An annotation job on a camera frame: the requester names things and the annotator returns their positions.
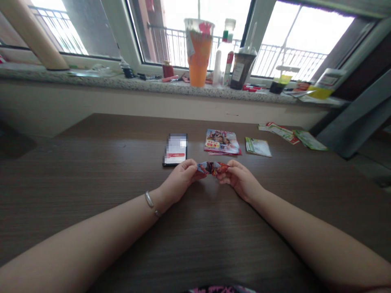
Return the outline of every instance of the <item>bracelet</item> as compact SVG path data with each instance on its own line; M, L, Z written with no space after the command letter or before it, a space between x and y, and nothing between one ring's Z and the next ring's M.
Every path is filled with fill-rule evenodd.
M150 208L153 208L154 207L154 203L152 202L152 199L151 197L149 196L149 191L146 191L145 192L145 199L147 200L147 204ZM157 209L155 209L155 215L160 218L162 215L161 213L159 213L159 211Z

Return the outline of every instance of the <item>cardboard tube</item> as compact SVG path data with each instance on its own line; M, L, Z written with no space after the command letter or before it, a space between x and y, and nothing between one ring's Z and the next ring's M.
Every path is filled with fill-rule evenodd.
M69 66L23 0L0 0L0 11L48 70Z

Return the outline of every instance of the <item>pixelated screen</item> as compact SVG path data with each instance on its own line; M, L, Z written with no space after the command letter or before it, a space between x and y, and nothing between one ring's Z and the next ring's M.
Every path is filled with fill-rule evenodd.
M170 133L163 156L163 165L177 165L187 158L187 134Z

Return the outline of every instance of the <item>granite window sill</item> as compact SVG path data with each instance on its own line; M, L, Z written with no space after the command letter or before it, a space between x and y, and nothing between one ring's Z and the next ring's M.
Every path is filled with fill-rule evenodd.
M205 87L198 88L191 87L188 83L184 83L182 81L173 83L162 83L159 81L146 82L140 79L126 79L123 74L114 77L73 77L69 76L67 74L67 71L48 71L43 66L18 63L0 64L0 79L38 81L67 85L103 87L119 90L226 98L230 100L254 101L276 104L297 104L327 108L340 108L345 103L345 101L336 98L329 98L322 103L305 103L297 98L293 98L285 94L272 94L267 90L265 90L264 92L259 91L253 93L247 91L233 90L229 87L214 88L211 85L205 85Z

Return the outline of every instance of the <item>wooden table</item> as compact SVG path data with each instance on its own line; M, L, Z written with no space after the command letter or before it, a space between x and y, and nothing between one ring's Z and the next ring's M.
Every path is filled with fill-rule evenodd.
M169 133L188 133L188 157L207 128L237 134L243 163L268 190L391 260L390 196L332 152L292 146L254 124L93 114L24 157L1 165L0 264L50 235L158 187ZM246 154L265 139L273 158ZM91 292L180 292L242 284L261 292L323 291L289 245L230 186L209 176L116 261Z

